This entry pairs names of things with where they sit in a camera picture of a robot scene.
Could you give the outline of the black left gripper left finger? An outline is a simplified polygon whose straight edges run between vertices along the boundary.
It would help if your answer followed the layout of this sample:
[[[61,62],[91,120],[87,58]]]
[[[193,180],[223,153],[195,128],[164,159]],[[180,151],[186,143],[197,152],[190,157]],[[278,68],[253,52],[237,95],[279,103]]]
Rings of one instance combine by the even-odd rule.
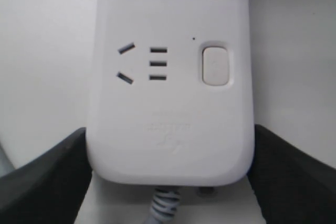
[[[82,127],[1,177],[1,223],[75,223],[91,179]]]

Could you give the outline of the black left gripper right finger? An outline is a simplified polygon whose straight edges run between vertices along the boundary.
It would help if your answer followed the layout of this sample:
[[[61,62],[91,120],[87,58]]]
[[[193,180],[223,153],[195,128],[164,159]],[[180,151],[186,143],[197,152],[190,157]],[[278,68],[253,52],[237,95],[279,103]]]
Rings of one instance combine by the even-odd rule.
[[[258,124],[248,180],[266,223],[335,223],[335,168]]]

